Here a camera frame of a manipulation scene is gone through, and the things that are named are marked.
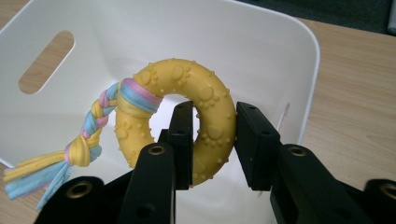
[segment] white plastic bin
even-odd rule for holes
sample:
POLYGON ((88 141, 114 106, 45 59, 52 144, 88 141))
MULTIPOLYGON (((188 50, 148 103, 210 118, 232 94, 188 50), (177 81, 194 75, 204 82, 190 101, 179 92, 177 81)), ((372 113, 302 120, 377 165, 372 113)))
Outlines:
MULTIPOLYGON (((11 165, 64 148, 103 90, 150 62, 174 57, 216 71, 235 102, 257 106, 276 127, 288 108, 282 142, 301 142, 319 49, 294 18, 225 0, 33 0, 0 33, 2 162, 11 165), (63 30, 73 34, 75 46, 39 92, 23 93, 18 80, 63 30)), ((181 101, 164 99, 151 120, 153 136, 167 128, 181 101)), ((74 176, 108 182, 129 170, 113 127, 114 118, 102 133, 102 156, 74 176)), ((177 223, 273 220, 269 193, 248 188, 234 152, 213 180, 177 193, 177 223)))

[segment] screw hole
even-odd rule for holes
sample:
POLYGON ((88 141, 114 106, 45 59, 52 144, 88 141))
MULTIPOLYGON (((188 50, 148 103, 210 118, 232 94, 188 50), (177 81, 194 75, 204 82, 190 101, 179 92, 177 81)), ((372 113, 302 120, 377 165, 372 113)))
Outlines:
POLYGON ((148 153, 154 156, 161 155, 165 152, 164 147, 152 147, 148 150, 148 153))
POLYGON ((291 153, 291 155, 298 157, 304 157, 306 155, 305 150, 300 147, 290 147, 289 152, 291 153))
POLYGON ((393 200, 396 200, 396 186, 390 183, 385 183, 380 186, 381 191, 393 200))
POLYGON ((70 187, 70 189, 68 189, 66 192, 66 196, 71 199, 77 199, 89 194, 91 190, 91 182, 83 180, 70 187))

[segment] rope toy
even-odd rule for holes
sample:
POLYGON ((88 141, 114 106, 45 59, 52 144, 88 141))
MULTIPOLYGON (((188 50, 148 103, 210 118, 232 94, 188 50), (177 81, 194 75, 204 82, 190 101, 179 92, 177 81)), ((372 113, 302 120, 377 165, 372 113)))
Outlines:
POLYGON ((190 99, 198 111, 200 127, 193 146, 192 186, 213 178, 228 161, 233 148, 233 99, 213 71, 194 61, 169 59, 150 63, 133 78, 125 78, 102 92, 92 104, 80 134, 65 150, 6 169, 3 180, 7 183, 9 199, 48 187, 36 207, 41 209, 67 181, 72 166, 87 167, 100 156, 99 136, 114 109, 120 150, 134 168, 141 148, 154 142, 149 119, 167 94, 180 94, 190 99))

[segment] table surface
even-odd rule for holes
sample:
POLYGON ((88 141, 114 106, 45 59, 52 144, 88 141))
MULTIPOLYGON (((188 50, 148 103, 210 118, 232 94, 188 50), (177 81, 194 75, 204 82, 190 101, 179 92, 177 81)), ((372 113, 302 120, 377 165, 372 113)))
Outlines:
MULTIPOLYGON (((0 0, 0 29, 28 0, 0 0)), ((301 20, 321 51, 303 146, 335 178, 363 189, 396 180, 396 37, 301 20)), ((0 176, 6 167, 0 164, 0 176)), ((43 191, 9 201, 0 181, 0 223, 32 223, 43 191)))

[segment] rope fringe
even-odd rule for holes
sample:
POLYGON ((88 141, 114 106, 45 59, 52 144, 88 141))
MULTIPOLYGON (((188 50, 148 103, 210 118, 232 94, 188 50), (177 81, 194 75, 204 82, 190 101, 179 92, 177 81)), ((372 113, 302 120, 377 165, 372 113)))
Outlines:
POLYGON ((117 106, 119 83, 115 83, 100 94, 87 113, 80 134, 66 146, 65 150, 39 156, 5 170, 3 181, 10 200, 29 195, 48 186, 38 203, 40 210, 50 197, 65 183, 72 173, 72 166, 88 166, 102 153, 99 136, 107 125, 108 115, 117 106))

